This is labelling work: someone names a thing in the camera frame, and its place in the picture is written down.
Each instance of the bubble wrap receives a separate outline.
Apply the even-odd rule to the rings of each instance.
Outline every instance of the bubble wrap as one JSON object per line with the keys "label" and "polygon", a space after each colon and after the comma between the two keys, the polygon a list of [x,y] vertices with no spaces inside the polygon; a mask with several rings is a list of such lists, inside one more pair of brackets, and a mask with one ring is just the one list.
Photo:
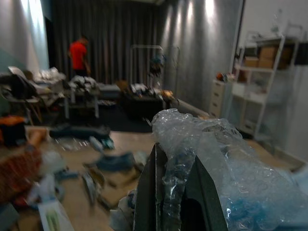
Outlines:
{"label": "bubble wrap", "polygon": [[230,231],[272,231],[308,209],[308,198],[262,163],[225,119],[200,120],[177,109],[152,121],[168,162],[163,230],[180,231],[180,203],[197,155],[211,175]]}

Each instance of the white shelving unit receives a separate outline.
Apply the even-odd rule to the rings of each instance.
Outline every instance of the white shelving unit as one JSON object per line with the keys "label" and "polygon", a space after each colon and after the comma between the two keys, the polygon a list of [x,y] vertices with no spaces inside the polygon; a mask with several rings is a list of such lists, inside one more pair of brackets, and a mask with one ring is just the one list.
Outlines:
{"label": "white shelving unit", "polygon": [[[297,38],[287,36],[288,31],[290,29],[297,29],[299,31],[299,35]],[[273,82],[274,82],[274,79],[277,73],[287,73],[288,76],[292,74],[293,69],[294,69],[294,62],[295,62],[295,58],[296,58],[296,54],[298,50],[299,40],[302,37],[302,32],[303,32],[302,26],[288,24],[285,30],[285,34],[280,35],[278,37],[259,38],[259,34],[257,32],[248,32],[246,35],[246,40],[244,43],[244,47],[241,50],[239,63],[236,64],[234,67],[236,69],[235,82],[232,84],[232,93],[231,93],[231,97],[228,103],[226,118],[229,118],[230,116],[230,110],[231,110],[233,98],[238,98],[242,100],[243,103],[241,107],[240,118],[238,119],[239,123],[235,124],[235,126],[239,130],[253,135],[254,139],[257,141],[266,141],[266,140],[272,139],[271,135],[262,134],[260,132],[260,127],[261,127],[262,120],[264,117],[265,108],[273,104],[279,105],[283,103],[283,97],[280,97],[279,94],[270,95],[272,87],[273,87],[272,85],[273,85]],[[251,44],[251,43],[254,43],[256,46],[259,46],[259,47],[262,47],[264,45],[278,45],[278,51],[277,51],[276,58],[275,58],[272,69],[243,66],[245,49],[247,47],[247,44]],[[288,69],[279,70],[278,66],[281,60],[281,54],[282,54],[283,48],[287,44],[295,45],[293,54],[292,54],[292,59],[290,62],[290,66]],[[246,75],[247,81],[245,83],[238,82],[240,71],[247,72],[247,75]],[[256,92],[251,91],[251,81],[252,81],[253,73],[258,73],[258,75],[263,75],[262,78],[267,78],[266,79],[267,81],[266,91],[264,93],[256,93]],[[245,118],[246,108],[247,108],[248,103],[255,103],[255,104],[258,104],[260,107],[259,113],[257,115],[257,121],[255,123],[251,121],[247,121]]]}

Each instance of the man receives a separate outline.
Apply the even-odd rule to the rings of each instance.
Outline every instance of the man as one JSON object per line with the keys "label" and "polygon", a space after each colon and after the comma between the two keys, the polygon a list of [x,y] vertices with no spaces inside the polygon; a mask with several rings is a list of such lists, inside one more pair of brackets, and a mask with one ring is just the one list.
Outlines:
{"label": "man", "polygon": [[88,44],[88,38],[84,35],[81,38],[73,42],[69,48],[68,56],[71,58],[73,63],[73,70],[77,76],[90,76],[91,71],[86,58]]}

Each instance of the floor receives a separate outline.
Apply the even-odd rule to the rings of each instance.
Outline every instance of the floor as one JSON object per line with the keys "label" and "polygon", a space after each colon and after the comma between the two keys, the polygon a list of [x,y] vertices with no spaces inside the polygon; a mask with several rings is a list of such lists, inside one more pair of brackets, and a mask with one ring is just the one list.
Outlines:
{"label": "floor", "polygon": [[[154,138],[150,133],[130,133],[130,132],[112,132],[111,138],[115,142],[115,149],[107,151],[106,154],[119,155],[125,151],[144,151],[150,154],[154,145]],[[249,145],[254,147],[259,154],[260,159],[273,166],[281,168],[292,168],[287,162],[274,158],[264,148],[254,141],[248,141]],[[91,147],[84,147],[79,151],[64,151],[59,145],[54,145],[52,142],[43,142],[41,149],[57,150],[66,160],[70,170],[77,170],[82,172],[84,162],[91,162],[95,160],[99,154]],[[16,150],[6,150],[0,153],[17,152]],[[62,204],[68,214],[68,217],[75,229],[75,231],[111,231],[109,227],[109,212],[101,205],[96,203],[91,207],[88,201],[87,193],[84,189],[82,179],[65,180],[62,185],[65,188],[65,197]],[[39,231],[39,216],[35,211],[23,211],[20,213],[19,227],[21,231]]]}

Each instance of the metal rack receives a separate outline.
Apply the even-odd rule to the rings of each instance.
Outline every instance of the metal rack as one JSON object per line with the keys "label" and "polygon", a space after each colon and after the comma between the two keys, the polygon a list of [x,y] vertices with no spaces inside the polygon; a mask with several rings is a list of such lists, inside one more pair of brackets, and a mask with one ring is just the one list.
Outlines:
{"label": "metal rack", "polygon": [[[298,29],[299,30],[299,36],[298,37],[287,36],[290,29]],[[235,124],[235,126],[239,130],[246,132],[250,135],[253,135],[254,139],[257,140],[257,141],[272,140],[271,135],[260,133],[260,127],[261,127],[261,124],[262,124],[262,120],[263,120],[263,117],[264,117],[266,106],[272,105],[272,104],[279,104],[279,103],[282,103],[282,102],[279,101],[279,99],[274,99],[273,101],[270,101],[269,100],[269,94],[270,94],[270,91],[272,89],[272,85],[273,85],[275,76],[277,75],[277,72],[285,72],[285,73],[289,72],[289,75],[292,74],[293,69],[294,69],[294,62],[295,62],[295,58],[296,58],[296,54],[297,54],[297,50],[298,50],[299,40],[302,37],[302,32],[303,32],[302,26],[289,23],[286,27],[285,33],[280,35],[280,36],[274,37],[274,38],[263,38],[263,37],[259,36],[258,32],[253,32],[253,31],[248,32],[247,35],[246,35],[244,47],[241,50],[239,63],[236,64],[235,67],[234,67],[236,69],[235,82],[232,85],[232,94],[230,96],[230,100],[229,100],[229,103],[228,103],[226,118],[230,117],[230,110],[231,110],[233,98],[234,97],[240,98],[243,101],[242,108],[241,108],[241,115],[240,115],[240,119],[239,119],[240,122],[239,122],[239,124]],[[244,53],[245,53],[245,49],[246,49],[248,43],[254,43],[257,46],[264,46],[266,44],[271,44],[271,45],[277,44],[277,45],[279,45],[272,69],[243,66],[242,63],[243,63],[243,59],[244,59]],[[294,50],[293,50],[293,54],[292,54],[292,59],[291,59],[291,62],[290,62],[290,66],[286,70],[278,70],[278,66],[279,66],[279,63],[280,63],[280,60],[281,60],[281,54],[282,54],[283,48],[285,47],[286,44],[294,44],[295,45]],[[248,72],[247,82],[244,83],[244,84],[238,83],[240,71]],[[265,93],[256,95],[256,94],[253,94],[253,92],[249,91],[253,73],[267,74],[267,75],[270,74],[270,77],[269,77],[268,82],[267,82]],[[243,94],[242,95],[234,94],[233,90],[234,90],[235,87],[241,88],[241,90],[243,91]],[[259,114],[258,114],[258,119],[257,119],[257,122],[255,124],[255,128],[253,130],[251,130],[251,129],[248,130],[244,126],[246,107],[247,107],[248,102],[252,102],[252,103],[256,103],[256,104],[261,105],[261,109],[259,110]]]}

